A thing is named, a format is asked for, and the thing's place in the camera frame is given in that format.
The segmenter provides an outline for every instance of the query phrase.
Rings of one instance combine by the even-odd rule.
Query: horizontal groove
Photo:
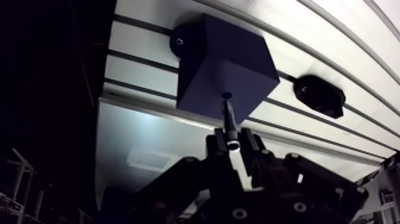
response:
[[[142,20],[137,20],[134,18],[130,18],[130,17],[126,17],[123,15],[114,15],[114,21],[120,22],[120,23],[124,23],[124,24],[128,24],[131,26],[136,26],[136,27],[140,27],[146,30],[151,30],[153,32],[157,32],[163,35],[167,35],[170,36],[172,30],[162,27],[162,26],[157,26],[151,23],[147,23],[145,21]]]
[[[155,95],[155,96],[158,96],[158,97],[163,97],[165,99],[176,100],[175,96],[172,96],[172,95],[169,95],[169,94],[165,94],[163,92],[158,92],[158,91],[155,91],[155,90],[152,90],[152,89],[148,89],[148,88],[132,85],[132,84],[129,84],[129,83],[126,83],[126,82],[121,82],[121,81],[118,81],[118,80],[115,80],[115,79],[109,79],[109,78],[106,77],[106,78],[104,78],[104,82],[107,82],[107,83],[110,83],[110,84],[113,84],[113,85],[117,85],[117,86],[121,86],[121,87],[124,87],[124,88],[127,88],[127,89],[136,90],[136,91],[139,91],[139,92],[144,92],[146,94],[151,94],[151,95]]]
[[[366,152],[366,151],[363,151],[363,150],[359,150],[358,148],[354,148],[354,147],[351,147],[351,146],[348,146],[348,145],[344,145],[344,144],[341,144],[341,143],[338,143],[338,142],[335,142],[335,141],[331,141],[331,140],[328,140],[328,139],[325,139],[325,138],[321,138],[321,137],[318,137],[318,136],[315,136],[315,135],[310,135],[308,133],[304,133],[304,132],[301,132],[299,130],[291,129],[291,128],[284,127],[284,126],[281,126],[281,125],[276,125],[274,123],[267,122],[265,120],[256,119],[254,117],[249,117],[247,120],[249,120],[250,122],[259,123],[261,125],[266,125],[266,126],[269,126],[269,127],[275,127],[276,129],[285,130],[287,132],[295,133],[297,135],[301,135],[301,136],[304,136],[304,137],[307,137],[307,138],[312,138],[312,139],[315,139],[315,140],[318,140],[318,141],[321,141],[321,142],[326,142],[328,144],[336,145],[338,147],[346,148],[348,150],[355,151],[355,152],[358,152],[358,153],[363,153],[365,155],[370,155],[370,156],[373,156],[373,157],[376,157],[376,158],[386,159],[385,157],[382,157],[380,155],[376,155],[376,154],[369,153],[369,152]]]
[[[364,2],[371,8],[372,11],[380,18],[386,27],[392,32],[396,39],[400,42],[400,32],[397,27],[392,23],[388,16],[382,9],[374,2],[374,0],[364,0]]]
[[[378,141],[378,140],[376,140],[376,139],[373,139],[373,138],[371,138],[371,137],[369,137],[369,136],[363,135],[362,133],[356,132],[356,131],[354,131],[354,130],[348,128],[348,127],[344,127],[344,126],[339,125],[339,124],[337,124],[337,123],[331,122],[330,120],[327,120],[327,119],[324,119],[324,118],[322,118],[322,117],[313,115],[313,114],[311,114],[311,113],[309,113],[309,112],[306,112],[306,111],[304,111],[304,110],[300,110],[300,109],[298,109],[298,108],[296,108],[296,107],[293,107],[293,106],[291,106],[291,105],[289,105],[289,104],[285,104],[285,103],[283,103],[283,102],[279,102],[279,101],[276,101],[275,99],[271,99],[271,98],[267,98],[267,99],[265,99],[264,101],[265,101],[265,102],[269,102],[270,104],[276,105],[276,106],[278,106],[278,107],[282,107],[282,108],[285,108],[285,109],[287,109],[287,110],[293,111],[293,112],[295,112],[295,113],[301,114],[301,115],[303,115],[303,116],[309,117],[309,118],[311,118],[311,119],[318,120],[319,122],[323,122],[323,123],[325,123],[325,124],[327,124],[327,125],[331,125],[331,126],[336,127],[336,128],[338,128],[338,129],[342,129],[342,130],[344,130],[345,132],[352,133],[353,135],[359,136],[360,138],[364,138],[364,139],[366,139],[366,140],[368,140],[368,141],[370,141],[370,142],[374,142],[375,144],[381,145],[381,146],[383,146],[383,147],[385,147],[385,148],[388,148],[388,149],[390,149],[390,150],[397,151],[396,148],[391,147],[391,146],[389,146],[389,145],[386,145],[386,144],[384,144],[384,143],[382,143],[382,142],[380,142],[380,141]]]
[[[147,60],[147,59],[143,59],[143,58],[140,58],[140,57],[132,56],[132,55],[129,55],[129,54],[125,54],[125,53],[121,53],[121,52],[113,51],[113,50],[110,50],[110,52],[113,52],[112,55],[115,56],[115,57],[121,57],[121,55],[122,55],[123,56],[122,58],[130,60],[130,61],[134,61],[134,62],[137,62],[137,63],[141,63],[141,61],[144,61],[145,62],[144,64],[147,64],[149,66],[154,66],[154,67],[159,68],[159,69],[167,70],[167,71],[170,71],[170,72],[173,72],[173,73],[176,73],[176,74],[178,74],[178,71],[179,71],[178,68],[175,68],[175,67],[172,67],[172,66],[167,66],[165,64],[157,63],[157,62],[150,61],[150,60]],[[287,73],[284,73],[282,71],[278,71],[277,70],[277,73],[281,78],[286,79],[286,80],[288,80],[290,82],[294,82],[296,80],[295,77],[293,77],[293,76],[291,76],[291,75],[289,75]],[[307,116],[307,117],[309,117],[311,119],[318,120],[319,122],[323,122],[323,123],[325,123],[327,125],[331,125],[333,127],[339,128],[341,130],[344,130],[345,132],[353,133],[354,135],[357,135],[357,136],[359,136],[361,138],[364,138],[364,139],[366,139],[368,141],[371,141],[371,142],[374,142],[376,144],[379,144],[379,145],[381,145],[383,147],[386,147],[386,148],[388,148],[390,150],[398,151],[396,148],[390,147],[390,146],[388,146],[388,145],[386,145],[386,144],[384,144],[382,142],[379,142],[378,140],[375,140],[375,139],[373,139],[373,138],[371,138],[369,136],[363,135],[363,134],[361,134],[359,132],[356,132],[354,130],[351,130],[351,129],[347,128],[347,127],[344,127],[342,125],[336,124],[336,123],[331,122],[329,120],[326,120],[324,118],[318,117],[316,115],[313,115],[313,114],[308,113],[308,112],[306,112],[304,110],[301,110],[301,109],[298,109],[296,107],[293,107],[291,105],[285,104],[283,102],[276,101],[276,100],[271,99],[271,98],[266,98],[264,101],[268,102],[270,104],[274,104],[274,105],[279,106],[279,107],[283,107],[283,108],[285,108],[287,110],[293,111],[293,112],[301,114],[303,116]],[[352,112],[356,113],[357,115],[363,117],[364,119],[371,121],[375,125],[378,125],[379,127],[383,128],[384,130],[386,130],[386,131],[388,131],[388,132],[390,132],[390,133],[392,133],[395,136],[400,138],[400,135],[397,134],[395,131],[393,131],[392,129],[389,129],[385,125],[379,123],[377,120],[373,119],[372,117],[369,117],[368,115],[360,112],[359,110],[355,109],[354,107],[351,107],[350,105],[347,105],[347,104],[345,104],[344,107],[349,109],[349,110],[351,110]]]
[[[361,38],[359,38],[355,33],[353,33],[349,28],[347,28],[343,23],[341,23],[338,19],[324,10],[321,6],[313,2],[312,0],[298,0],[301,4],[306,6],[308,9],[318,14],[321,18],[325,19],[332,26],[337,28],[340,32],[342,32],[347,38],[349,38],[353,43],[355,43],[358,47],[360,47],[365,53],[368,54],[381,68],[384,69],[388,73],[388,75],[400,86],[400,77],[380,58],[379,55],[375,53]]]
[[[283,41],[286,41],[287,43],[299,48],[300,50],[306,52],[307,54],[310,54],[314,58],[320,60],[322,63],[326,64],[327,66],[331,67],[333,70],[336,70],[338,73],[342,74],[345,76],[347,79],[350,81],[354,82],[356,85],[358,85],[360,88],[368,92],[371,96],[375,97],[378,101],[380,101],[382,104],[384,104],[387,108],[389,108],[391,111],[393,111],[397,116],[400,117],[400,111],[397,110],[391,103],[389,103],[387,100],[385,100],[382,96],[380,96],[377,92],[375,92],[373,89],[371,89],[369,86],[367,86],[364,82],[359,80],[357,77],[355,77],[353,74],[345,70],[343,67],[340,65],[336,64],[334,61],[326,57],[325,55],[319,53],[316,51],[314,48],[311,48],[310,46],[304,44],[303,42],[297,40],[291,35],[288,35],[287,33],[277,29],[274,26],[271,26],[267,24],[266,22],[251,16],[241,10],[235,9],[229,5],[226,5],[224,3],[215,1],[215,0],[193,0],[195,2],[198,2],[202,5],[206,5],[208,7],[211,7],[215,10],[219,10],[223,13],[226,13],[228,15],[231,15],[235,18],[238,18],[248,24],[251,24],[265,32],[268,32]]]
[[[161,69],[161,70],[165,70],[165,71],[169,71],[169,72],[172,72],[172,73],[178,74],[178,72],[179,72],[178,68],[175,68],[175,67],[172,67],[172,66],[168,66],[166,64],[158,63],[156,61],[152,61],[152,60],[149,60],[149,59],[140,58],[140,57],[133,56],[133,55],[130,55],[130,54],[122,53],[120,51],[114,51],[114,50],[109,49],[108,50],[108,54],[111,55],[111,56],[114,56],[114,57],[123,58],[125,60],[134,61],[134,62],[141,63],[141,64],[146,64],[147,66],[155,67],[155,68],[158,68],[158,69]]]
[[[360,110],[357,110],[356,108],[354,108],[353,106],[349,105],[349,104],[345,104],[343,105],[344,108],[346,108],[347,110],[361,116],[362,118],[369,120],[370,122],[374,123],[375,125],[381,127],[382,129],[390,132],[391,134],[395,135],[396,137],[400,138],[399,133],[395,132],[394,130],[390,129],[389,127],[385,126],[384,124],[378,122],[377,120],[373,119],[372,117],[364,114],[363,112],[361,112]]]
[[[165,93],[162,93],[162,92],[154,91],[152,89],[147,89],[147,88],[143,88],[143,87],[140,87],[140,86],[124,83],[124,82],[117,81],[117,80],[114,80],[114,79],[105,78],[105,82],[110,83],[110,84],[114,84],[114,85],[117,85],[117,86],[122,86],[122,87],[125,87],[125,88],[129,88],[129,89],[132,89],[132,90],[136,90],[136,91],[141,91],[141,92],[144,92],[144,93],[147,93],[147,94],[152,94],[152,95],[155,95],[155,96],[158,96],[158,97],[163,97],[163,98],[167,98],[167,99],[176,99],[176,97],[173,96],[173,95],[169,95],[169,94],[165,94]],[[295,130],[295,129],[291,129],[291,128],[284,127],[284,126],[281,126],[281,125],[270,123],[270,122],[267,122],[267,121],[264,121],[264,120],[256,119],[254,117],[249,117],[247,120],[249,120],[251,122],[258,123],[258,124],[261,124],[261,125],[266,125],[266,126],[269,126],[269,127],[274,127],[276,129],[280,129],[280,130],[284,130],[284,131],[287,131],[287,132],[295,133],[297,135],[301,135],[301,136],[304,136],[304,137],[307,137],[307,138],[312,138],[312,139],[315,139],[315,140],[318,140],[318,141],[321,141],[321,142],[326,142],[328,144],[336,145],[336,146],[339,146],[339,147],[342,147],[342,148],[346,148],[348,150],[355,151],[355,152],[358,152],[358,153],[363,153],[365,155],[370,155],[370,156],[373,156],[375,158],[380,158],[380,159],[383,159],[383,160],[386,159],[385,157],[382,157],[382,156],[379,156],[379,155],[375,155],[373,153],[369,153],[369,152],[366,152],[366,151],[363,151],[363,150],[359,150],[357,148],[350,147],[348,145],[340,144],[338,142],[331,141],[331,140],[328,140],[328,139],[324,139],[324,138],[321,138],[321,137],[317,137],[315,135],[311,135],[311,134],[308,134],[308,133],[303,133],[303,132],[300,132],[300,131]]]

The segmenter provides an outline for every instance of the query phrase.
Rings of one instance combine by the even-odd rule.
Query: ceiling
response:
[[[262,35],[282,74],[242,126],[262,134],[278,157],[296,152],[352,181],[377,170],[400,148],[398,11],[395,0],[118,0],[99,106],[98,199],[110,185],[141,189],[180,157],[204,158],[213,125],[174,109],[179,59],[168,44],[171,29],[200,13]],[[283,74],[306,73],[344,91],[343,117],[296,99]]]

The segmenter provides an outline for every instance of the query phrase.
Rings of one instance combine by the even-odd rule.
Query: black oval object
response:
[[[335,119],[343,116],[345,94],[320,77],[308,74],[296,79],[293,91],[297,99],[309,108]]]

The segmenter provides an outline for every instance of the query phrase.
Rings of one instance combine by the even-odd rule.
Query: screw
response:
[[[305,212],[307,211],[307,206],[303,202],[297,202],[293,205],[293,208],[297,212]]]
[[[176,39],[176,44],[178,44],[179,46],[183,45],[183,39],[182,38]]]
[[[156,202],[154,204],[154,208],[157,209],[157,210],[164,209],[166,207],[167,207],[166,204],[163,203],[162,201]]]
[[[244,209],[235,209],[235,210],[232,212],[232,216],[233,216],[235,219],[246,219],[246,217],[247,217],[247,211],[244,210]]]
[[[185,161],[187,161],[188,163],[192,163],[195,161],[195,159],[193,157],[186,157]]]
[[[359,186],[359,187],[357,188],[357,191],[358,191],[359,193],[362,193],[362,194],[363,194],[363,193],[365,192],[365,189]]]

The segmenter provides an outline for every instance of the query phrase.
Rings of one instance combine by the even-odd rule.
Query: dark background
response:
[[[1,3],[1,153],[54,186],[52,207],[94,214],[97,99],[115,0]]]

